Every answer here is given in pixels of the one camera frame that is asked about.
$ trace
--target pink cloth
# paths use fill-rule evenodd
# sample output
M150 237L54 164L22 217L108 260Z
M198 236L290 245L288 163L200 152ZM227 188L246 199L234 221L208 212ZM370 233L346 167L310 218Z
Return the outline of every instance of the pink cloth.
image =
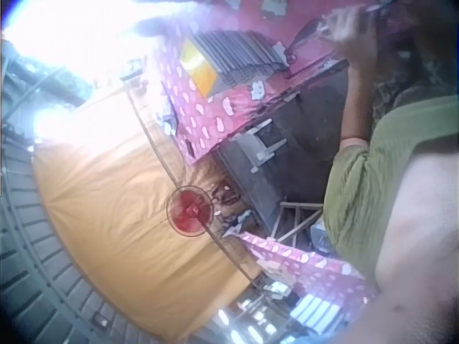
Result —
M338 7L372 5L375 1L213 0L174 12L167 21L167 43L158 44L155 56L166 92L178 116L176 141L185 161L194 163L199 160L225 138L253 121L255 113L264 114L279 107L285 96L293 94L304 82L341 59L333 53L328 42L318 37L310 38L293 51L282 52L289 48L297 33L310 20L321 18ZM215 29L253 30L264 34L272 46L277 46L285 55L289 68L257 84L253 82L252 87L262 89L256 99L252 96L251 85L247 84L239 84L206 99L180 65L179 50L189 34ZM190 147L194 156L189 153Z
M303 252L247 232L239 235L242 243L258 258L281 263L294 276L292 287L299 296L306 294L342 307L352 321L377 291L348 263Z

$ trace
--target red fan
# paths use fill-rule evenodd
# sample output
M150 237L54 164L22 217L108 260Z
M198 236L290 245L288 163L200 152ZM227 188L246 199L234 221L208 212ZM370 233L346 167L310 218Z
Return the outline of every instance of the red fan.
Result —
M214 206L207 193L196 186L184 186L174 191L167 202L167 219L181 235L197 237L206 231L214 219Z

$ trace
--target green shirt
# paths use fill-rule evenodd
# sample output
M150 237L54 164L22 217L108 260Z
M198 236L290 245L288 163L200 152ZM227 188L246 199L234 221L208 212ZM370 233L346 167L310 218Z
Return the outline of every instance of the green shirt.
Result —
M328 180L324 221L337 252L367 279L375 269L402 175L420 144L457 135L458 98L441 97L393 110L369 148L341 150Z

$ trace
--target dark floor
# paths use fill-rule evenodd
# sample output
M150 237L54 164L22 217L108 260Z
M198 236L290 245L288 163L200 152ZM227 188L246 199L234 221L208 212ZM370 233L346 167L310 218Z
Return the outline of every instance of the dark floor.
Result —
M347 73L343 71L304 89L300 101L292 100L273 113L273 123L259 136L266 145L282 138L287 144L257 173L250 172L252 165L236 142L229 141L219 149L267 230L275 223L279 201L323 202L338 150L346 88ZM286 212L280 232L292 228L292 218L293 212Z

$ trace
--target orange tarp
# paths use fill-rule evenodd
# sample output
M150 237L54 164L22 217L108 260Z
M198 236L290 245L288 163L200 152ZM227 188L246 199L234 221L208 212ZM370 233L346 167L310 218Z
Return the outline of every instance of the orange tarp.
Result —
M206 191L224 173L211 157L186 166L148 119L148 107L141 114L161 157L126 93L116 90L56 128L36 148L34 172L55 230L88 280L131 321L172 343L203 326L248 281L208 234L180 236L166 218L176 185L164 164L181 185ZM243 260L255 276L257 267Z

